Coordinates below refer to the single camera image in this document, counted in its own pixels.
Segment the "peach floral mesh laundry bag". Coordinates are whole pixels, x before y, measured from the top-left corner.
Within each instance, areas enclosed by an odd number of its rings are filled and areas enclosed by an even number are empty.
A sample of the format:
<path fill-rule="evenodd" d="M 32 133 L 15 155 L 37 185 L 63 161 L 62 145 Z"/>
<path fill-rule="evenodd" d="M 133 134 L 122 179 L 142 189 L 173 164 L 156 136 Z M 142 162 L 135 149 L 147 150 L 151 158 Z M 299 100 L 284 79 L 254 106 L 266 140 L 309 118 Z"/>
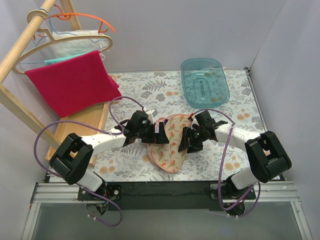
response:
<path fill-rule="evenodd" d="M 181 168 L 187 157 L 187 151 L 178 151 L 182 141 L 183 128 L 192 126 L 187 114 L 173 114 L 167 118 L 161 117 L 155 122 L 158 127 L 164 123 L 164 131 L 169 139 L 168 144 L 148 144 L 147 154 L 151 162 L 167 173 L 175 174 Z"/>

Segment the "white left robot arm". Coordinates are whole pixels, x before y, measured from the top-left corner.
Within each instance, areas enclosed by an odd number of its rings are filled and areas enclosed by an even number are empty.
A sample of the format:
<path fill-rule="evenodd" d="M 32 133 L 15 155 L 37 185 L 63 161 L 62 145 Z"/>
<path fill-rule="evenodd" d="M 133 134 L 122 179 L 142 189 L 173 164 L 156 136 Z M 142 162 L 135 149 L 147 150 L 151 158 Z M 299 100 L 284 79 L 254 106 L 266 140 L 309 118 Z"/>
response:
<path fill-rule="evenodd" d="M 152 110 L 137 110 L 108 133 L 86 136 L 70 133 L 52 155 L 49 165 L 69 185 L 84 187 L 95 200 L 101 200 L 107 193 L 106 182 L 89 169 L 91 158 L 130 145 L 137 139 L 145 144 L 168 144 L 165 123 L 165 120 L 155 122 Z"/>

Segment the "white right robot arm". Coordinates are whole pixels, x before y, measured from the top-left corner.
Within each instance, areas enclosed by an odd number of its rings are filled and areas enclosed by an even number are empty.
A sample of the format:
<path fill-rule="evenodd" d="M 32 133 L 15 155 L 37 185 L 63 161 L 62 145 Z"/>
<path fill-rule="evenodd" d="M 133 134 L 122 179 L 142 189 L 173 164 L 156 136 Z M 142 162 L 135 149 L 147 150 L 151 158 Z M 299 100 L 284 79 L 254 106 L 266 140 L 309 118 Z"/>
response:
<path fill-rule="evenodd" d="M 231 145 L 247 154 L 249 167 L 229 176 L 220 187 L 222 196 L 237 199 L 257 183 L 267 183 L 292 167 L 292 162 L 276 134 L 239 129 L 224 120 L 215 121 L 208 110 L 190 115 L 191 127 L 182 129 L 179 152 L 203 150 L 205 141 Z"/>

